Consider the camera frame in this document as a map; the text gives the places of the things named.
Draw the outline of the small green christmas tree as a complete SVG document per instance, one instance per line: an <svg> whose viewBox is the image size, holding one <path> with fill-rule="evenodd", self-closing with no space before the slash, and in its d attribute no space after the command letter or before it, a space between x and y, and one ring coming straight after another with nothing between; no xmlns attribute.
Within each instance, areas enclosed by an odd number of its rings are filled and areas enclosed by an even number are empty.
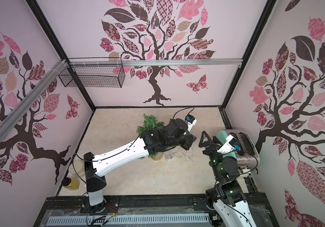
<svg viewBox="0 0 325 227"><path fill-rule="evenodd" d="M138 126L136 130L136 133L139 136L149 130L154 130L164 126L164 122L158 121L158 118L152 114L151 115L143 114L143 118L144 118L143 126ZM149 155L148 157L154 161L159 161L162 159L163 154L160 152L160 153Z"/></svg>

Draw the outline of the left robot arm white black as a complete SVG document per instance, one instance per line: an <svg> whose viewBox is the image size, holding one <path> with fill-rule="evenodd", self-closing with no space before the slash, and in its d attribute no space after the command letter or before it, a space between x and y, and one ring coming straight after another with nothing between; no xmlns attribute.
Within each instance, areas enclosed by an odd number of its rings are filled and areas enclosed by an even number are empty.
<svg viewBox="0 0 325 227"><path fill-rule="evenodd" d="M89 205L94 207L105 203L103 196L103 188L107 185L105 175L115 168L175 147L189 150L196 140L196 136L190 133L196 122L196 118L190 114L184 120L170 119L168 125L148 130L131 143L113 151L100 155L88 152L83 158L79 157L84 161Z"/></svg>

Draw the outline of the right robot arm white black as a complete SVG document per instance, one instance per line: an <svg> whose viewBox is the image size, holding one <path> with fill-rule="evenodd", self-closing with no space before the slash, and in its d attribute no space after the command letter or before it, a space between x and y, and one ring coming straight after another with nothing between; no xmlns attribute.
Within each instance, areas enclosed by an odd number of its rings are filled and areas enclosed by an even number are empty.
<svg viewBox="0 0 325 227"><path fill-rule="evenodd" d="M214 209L227 227L256 227L246 196L237 181L241 175L236 151L241 151L241 143L232 135L221 142L203 131L199 142L216 180L214 186L206 190L207 207Z"/></svg>

